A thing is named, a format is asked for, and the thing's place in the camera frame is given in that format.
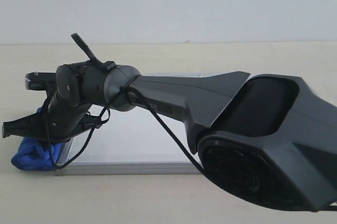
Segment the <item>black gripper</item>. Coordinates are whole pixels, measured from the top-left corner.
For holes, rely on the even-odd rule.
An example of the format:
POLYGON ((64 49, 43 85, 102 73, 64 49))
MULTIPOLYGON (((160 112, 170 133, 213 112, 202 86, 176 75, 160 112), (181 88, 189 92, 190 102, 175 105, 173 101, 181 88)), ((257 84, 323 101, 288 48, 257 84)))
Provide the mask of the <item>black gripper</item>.
MULTIPOLYGON (((100 128, 102 120, 98 116, 85 115, 91 106, 88 103, 71 106, 56 91, 51 98, 46 117, 50 142, 66 142, 94 126, 100 128)), ((17 120, 3 122, 2 136, 47 139, 44 119, 42 113, 34 113, 17 120)))

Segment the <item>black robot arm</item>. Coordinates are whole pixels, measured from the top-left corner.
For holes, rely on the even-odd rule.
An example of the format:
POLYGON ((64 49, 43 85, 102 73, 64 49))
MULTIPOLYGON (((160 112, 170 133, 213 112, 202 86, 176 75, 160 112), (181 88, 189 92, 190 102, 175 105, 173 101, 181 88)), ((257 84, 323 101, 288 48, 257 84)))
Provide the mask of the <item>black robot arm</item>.
POLYGON ((252 204, 281 211, 336 211, 336 107, 296 76, 231 72, 210 77, 144 76, 89 60, 29 73, 44 90, 39 113, 2 125, 2 134, 48 144, 104 124, 93 105, 147 109, 184 124, 183 152, 212 183, 252 204))

